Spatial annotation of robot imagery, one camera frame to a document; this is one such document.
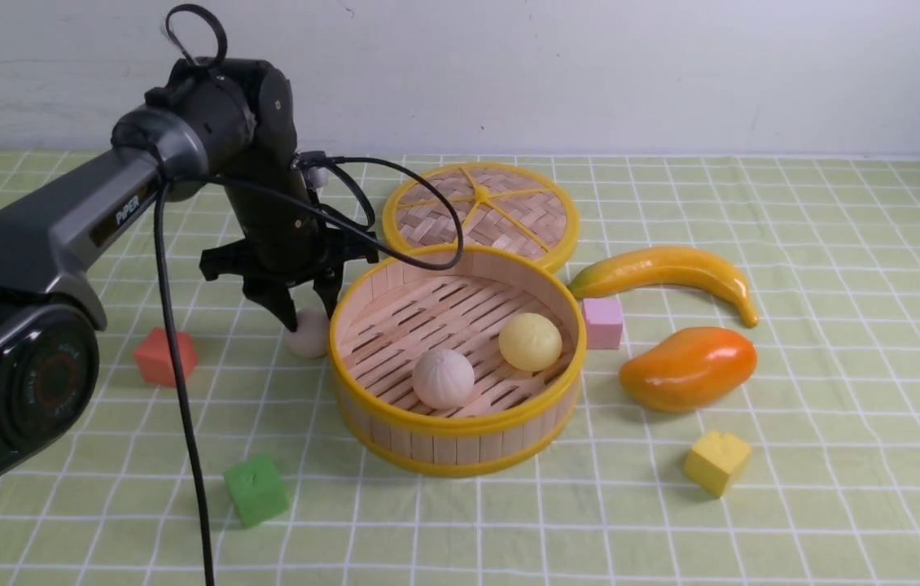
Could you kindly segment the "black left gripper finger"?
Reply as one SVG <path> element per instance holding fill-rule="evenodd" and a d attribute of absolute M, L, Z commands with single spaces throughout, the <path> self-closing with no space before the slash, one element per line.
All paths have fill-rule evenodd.
<path fill-rule="evenodd" d="M 284 282 L 244 277 L 243 295 L 275 316 L 290 333 L 296 333 L 299 329 L 296 306 L 293 303 L 289 286 L 286 286 Z"/>
<path fill-rule="evenodd" d="M 314 275 L 312 286 L 322 301 L 326 318 L 333 318 L 343 285 L 344 267 L 326 267 Z"/>

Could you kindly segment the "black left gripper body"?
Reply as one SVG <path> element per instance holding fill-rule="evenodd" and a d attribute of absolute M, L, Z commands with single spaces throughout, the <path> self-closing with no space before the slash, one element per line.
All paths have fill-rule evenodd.
<path fill-rule="evenodd" d="M 351 230 L 336 229 L 321 216 L 297 204 L 307 204 L 327 215 L 303 171 L 282 166 L 267 150 L 248 150 L 222 172 L 226 196 L 242 238 L 202 252 L 199 269 L 207 281 L 225 275 L 284 282 L 290 292 L 312 282 L 326 267 L 348 262 L 379 262 L 375 245 Z"/>

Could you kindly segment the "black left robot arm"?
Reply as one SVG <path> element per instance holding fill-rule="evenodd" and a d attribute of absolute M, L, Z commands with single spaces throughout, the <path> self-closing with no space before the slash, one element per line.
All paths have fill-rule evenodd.
<path fill-rule="evenodd" d="M 311 282 L 329 314 L 351 260 L 377 263 L 368 229 L 308 214 L 316 190 L 296 162 L 291 83 L 256 59 L 180 59 L 165 85 L 122 116 L 111 148 L 0 210 L 0 475 L 83 414 L 107 327 L 88 269 L 155 203 L 226 181 L 241 240 L 204 250 L 207 281 L 294 329 L 290 291 Z"/>

